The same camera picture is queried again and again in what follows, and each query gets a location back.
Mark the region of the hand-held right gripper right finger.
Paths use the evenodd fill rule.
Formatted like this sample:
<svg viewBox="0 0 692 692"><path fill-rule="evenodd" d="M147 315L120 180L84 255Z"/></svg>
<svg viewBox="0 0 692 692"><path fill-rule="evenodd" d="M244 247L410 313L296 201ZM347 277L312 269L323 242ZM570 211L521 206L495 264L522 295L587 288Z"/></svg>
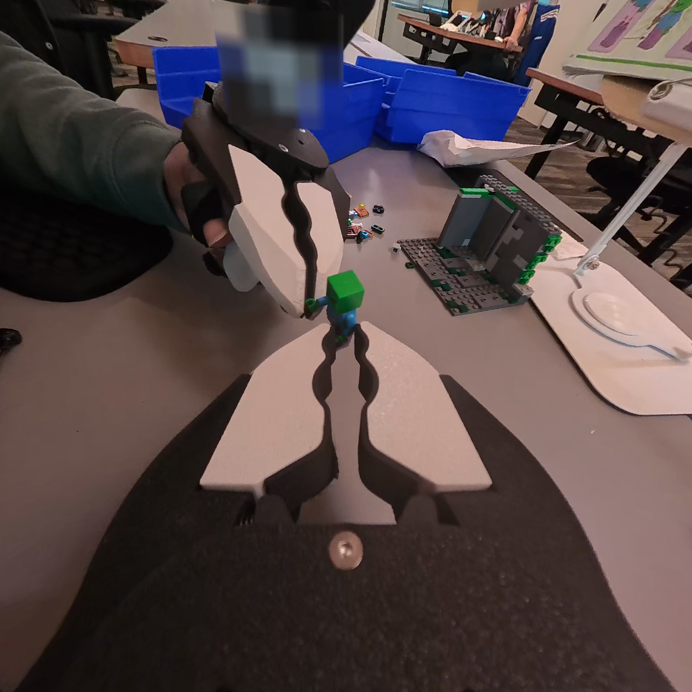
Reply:
<svg viewBox="0 0 692 692"><path fill-rule="evenodd" d="M370 322L354 330L358 463L365 487L398 520L415 496L485 491L492 480L437 369Z"/></svg>

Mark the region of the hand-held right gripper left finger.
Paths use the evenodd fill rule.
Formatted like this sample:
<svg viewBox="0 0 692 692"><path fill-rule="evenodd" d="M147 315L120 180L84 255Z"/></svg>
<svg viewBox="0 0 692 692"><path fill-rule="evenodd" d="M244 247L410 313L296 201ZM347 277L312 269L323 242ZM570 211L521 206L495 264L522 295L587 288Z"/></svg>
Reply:
<svg viewBox="0 0 692 692"><path fill-rule="evenodd" d="M204 491L279 497L294 518L338 477L332 416L336 358L328 323L268 356L250 374L202 473Z"/></svg>

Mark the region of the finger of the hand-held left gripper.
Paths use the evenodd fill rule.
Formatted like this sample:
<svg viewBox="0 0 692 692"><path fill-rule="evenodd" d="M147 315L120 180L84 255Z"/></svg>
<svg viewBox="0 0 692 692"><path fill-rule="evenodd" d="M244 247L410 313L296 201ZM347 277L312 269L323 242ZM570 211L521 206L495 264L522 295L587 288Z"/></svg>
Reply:
<svg viewBox="0 0 692 692"><path fill-rule="evenodd" d="M229 281L239 292L262 284L288 315L300 318L317 276L317 250L307 215L299 214L297 224L292 223L280 176L246 150L229 144L228 152L239 191L228 222Z"/></svg>
<svg viewBox="0 0 692 692"><path fill-rule="evenodd" d="M293 185L293 302L327 292L342 262L343 238L330 191L314 182Z"/></svg>

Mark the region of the green headed toy minifigure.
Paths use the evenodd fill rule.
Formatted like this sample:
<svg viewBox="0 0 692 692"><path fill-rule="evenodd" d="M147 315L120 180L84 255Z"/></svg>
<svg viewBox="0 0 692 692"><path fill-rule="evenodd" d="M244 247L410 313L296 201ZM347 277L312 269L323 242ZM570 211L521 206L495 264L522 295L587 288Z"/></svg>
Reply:
<svg viewBox="0 0 692 692"><path fill-rule="evenodd" d="M345 271L327 278L327 292L320 298L305 301L305 316L313 318L322 309L335 330L336 347L344 347L358 324L357 310L363 303L365 289L354 271Z"/></svg>

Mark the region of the person's left forearm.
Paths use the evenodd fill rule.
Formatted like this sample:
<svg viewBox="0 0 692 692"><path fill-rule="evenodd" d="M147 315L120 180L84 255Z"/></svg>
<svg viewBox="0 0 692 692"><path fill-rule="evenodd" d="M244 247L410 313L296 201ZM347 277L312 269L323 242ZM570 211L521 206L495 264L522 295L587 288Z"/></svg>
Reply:
<svg viewBox="0 0 692 692"><path fill-rule="evenodd" d="M180 136L1 34L1 182L185 231L165 191Z"/></svg>

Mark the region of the person's left hand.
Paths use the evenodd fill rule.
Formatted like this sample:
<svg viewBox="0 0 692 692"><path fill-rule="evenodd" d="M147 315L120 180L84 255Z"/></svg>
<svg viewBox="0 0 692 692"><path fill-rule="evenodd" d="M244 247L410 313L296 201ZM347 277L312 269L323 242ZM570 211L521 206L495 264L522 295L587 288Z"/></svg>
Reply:
<svg viewBox="0 0 692 692"><path fill-rule="evenodd" d="M188 218L183 206L182 189L192 183L206 183L208 179L190 160L185 143L177 143L169 152L163 164L163 179L174 212L185 229L189 230ZM228 224L222 219L209 220L203 227L203 234L213 250L225 248L234 242Z"/></svg>

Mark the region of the scatter of small loose bricks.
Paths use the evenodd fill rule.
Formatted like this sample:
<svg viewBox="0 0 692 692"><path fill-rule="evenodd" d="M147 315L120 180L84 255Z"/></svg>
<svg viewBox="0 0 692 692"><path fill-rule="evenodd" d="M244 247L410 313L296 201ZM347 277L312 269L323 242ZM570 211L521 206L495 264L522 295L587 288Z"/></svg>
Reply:
<svg viewBox="0 0 692 692"><path fill-rule="evenodd" d="M362 244L372 237L381 237L385 233L383 217L385 208L374 204L368 208L365 203L358 204L348 212L345 241Z"/></svg>

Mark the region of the grey brick building model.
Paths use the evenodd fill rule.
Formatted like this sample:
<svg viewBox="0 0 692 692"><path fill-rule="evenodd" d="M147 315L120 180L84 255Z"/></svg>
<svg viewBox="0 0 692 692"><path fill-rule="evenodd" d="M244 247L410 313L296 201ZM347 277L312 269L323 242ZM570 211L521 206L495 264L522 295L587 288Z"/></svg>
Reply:
<svg viewBox="0 0 692 692"><path fill-rule="evenodd" d="M451 316L521 306L536 270L563 240L542 206L505 177L461 187L437 238L401 239L416 270Z"/></svg>

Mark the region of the white crumpled paper bag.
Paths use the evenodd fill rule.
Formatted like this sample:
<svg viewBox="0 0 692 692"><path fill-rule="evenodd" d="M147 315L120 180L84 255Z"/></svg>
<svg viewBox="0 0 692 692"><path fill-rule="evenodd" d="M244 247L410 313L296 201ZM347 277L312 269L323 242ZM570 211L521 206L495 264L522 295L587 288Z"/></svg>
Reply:
<svg viewBox="0 0 692 692"><path fill-rule="evenodd" d="M551 153L574 143L523 144L464 138L452 131L429 132L417 145L417 151L436 161L442 168L464 168L487 165L500 160Z"/></svg>

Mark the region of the wooden top office table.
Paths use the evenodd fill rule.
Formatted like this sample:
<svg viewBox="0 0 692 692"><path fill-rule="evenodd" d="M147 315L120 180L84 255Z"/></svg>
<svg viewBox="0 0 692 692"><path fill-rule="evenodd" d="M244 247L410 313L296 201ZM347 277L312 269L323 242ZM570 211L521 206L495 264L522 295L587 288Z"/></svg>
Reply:
<svg viewBox="0 0 692 692"><path fill-rule="evenodd" d="M416 59L419 65L427 65L431 54L434 52L450 56L454 49L461 44L480 48L481 52L484 53L488 53L490 50L505 50L510 53L521 51L520 47L507 48L500 41L481 39L463 32L444 30L406 14L399 13L397 19L403 22L403 37L421 47L420 56Z"/></svg>
<svg viewBox="0 0 692 692"><path fill-rule="evenodd" d="M215 46L210 1L168 1L115 37L125 65L153 68L156 47Z"/></svg>
<svg viewBox="0 0 692 692"><path fill-rule="evenodd" d="M622 148L625 153L633 151L648 162L656 162L672 143L660 134L647 136L641 126L628 129L626 122L605 106L599 91L576 85L536 68L529 69L527 74L542 84L536 105L556 117L543 137L542 145L558 143L570 124L601 136L605 141Z"/></svg>

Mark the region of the white rounded board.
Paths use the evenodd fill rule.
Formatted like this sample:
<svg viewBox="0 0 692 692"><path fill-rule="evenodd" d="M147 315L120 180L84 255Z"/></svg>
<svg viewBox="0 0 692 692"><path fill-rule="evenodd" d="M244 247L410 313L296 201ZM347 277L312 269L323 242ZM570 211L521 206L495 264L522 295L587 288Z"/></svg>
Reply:
<svg viewBox="0 0 692 692"><path fill-rule="evenodd" d="M641 416L691 415L691 359L672 359L649 347L630 347L602 336L575 312L570 296L579 289L573 278L586 247L569 235L536 270L532 302L593 388L625 412ZM618 270L601 263L586 276L589 287L617 293L639 312L653 303ZM682 345L691 339L653 305L660 333L666 327Z"/></svg>

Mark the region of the black office chair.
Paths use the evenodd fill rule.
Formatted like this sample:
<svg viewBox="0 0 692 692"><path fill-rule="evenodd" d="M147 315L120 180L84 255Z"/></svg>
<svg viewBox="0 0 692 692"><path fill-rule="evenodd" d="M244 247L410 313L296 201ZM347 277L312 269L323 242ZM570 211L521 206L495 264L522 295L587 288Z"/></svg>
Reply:
<svg viewBox="0 0 692 692"><path fill-rule="evenodd" d="M108 43L164 1L113 1L123 17L85 14L77 1L2 1L1 31L87 91L115 100Z"/></svg>
<svg viewBox="0 0 692 692"><path fill-rule="evenodd" d="M650 167L627 157L601 157L591 160L586 172L610 203L591 217L590 222L604 230L620 208L642 184ZM659 210L680 216L691 210L691 150L687 150L653 192L638 207L639 211Z"/></svg>

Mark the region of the brick set cardboard box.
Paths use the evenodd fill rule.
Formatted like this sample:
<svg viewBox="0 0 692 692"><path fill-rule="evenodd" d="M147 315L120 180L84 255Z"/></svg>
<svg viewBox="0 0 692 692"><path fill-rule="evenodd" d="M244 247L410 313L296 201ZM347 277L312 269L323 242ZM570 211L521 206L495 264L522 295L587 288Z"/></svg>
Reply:
<svg viewBox="0 0 692 692"><path fill-rule="evenodd" d="M691 148L691 2L610 1L565 60L619 120Z"/></svg>

